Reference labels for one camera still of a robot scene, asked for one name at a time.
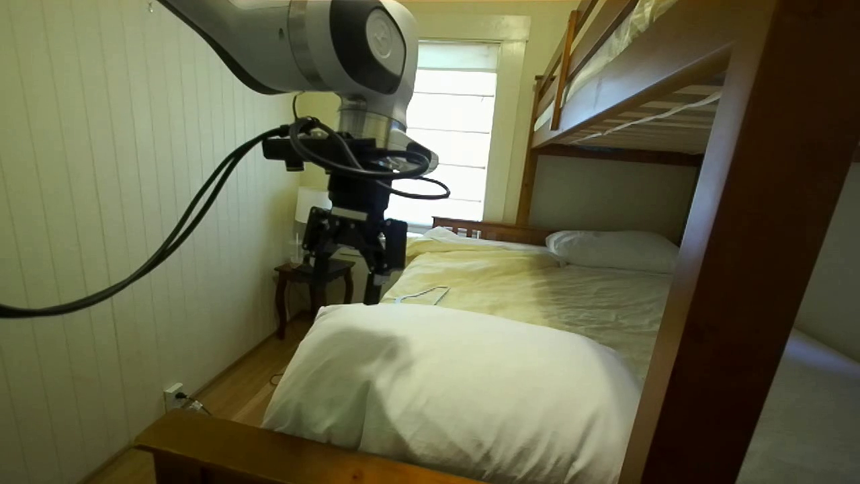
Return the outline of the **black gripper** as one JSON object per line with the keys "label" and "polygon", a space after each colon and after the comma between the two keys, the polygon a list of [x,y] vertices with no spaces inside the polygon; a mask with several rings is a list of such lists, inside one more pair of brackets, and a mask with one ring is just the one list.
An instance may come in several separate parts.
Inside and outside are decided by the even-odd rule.
{"label": "black gripper", "polygon": [[328,210],[313,210],[304,235],[304,250],[312,255],[312,308],[325,298],[328,262],[338,249],[355,249],[364,267],[363,304],[378,304],[389,273],[406,267],[406,224],[387,218],[389,188],[378,180],[334,176],[328,180]]}

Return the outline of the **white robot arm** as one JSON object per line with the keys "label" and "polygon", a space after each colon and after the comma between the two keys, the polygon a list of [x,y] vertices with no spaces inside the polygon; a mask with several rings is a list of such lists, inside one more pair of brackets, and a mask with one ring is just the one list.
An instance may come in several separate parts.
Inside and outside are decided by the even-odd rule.
{"label": "white robot arm", "polygon": [[406,134],[416,79],[414,20],[398,0],[158,0],[252,91],[334,91],[338,128],[296,117],[262,142],[289,173],[328,173],[331,210],[312,210],[304,250],[323,273],[338,249],[364,267],[364,304],[406,263],[406,224],[383,216],[391,183],[434,171]]}

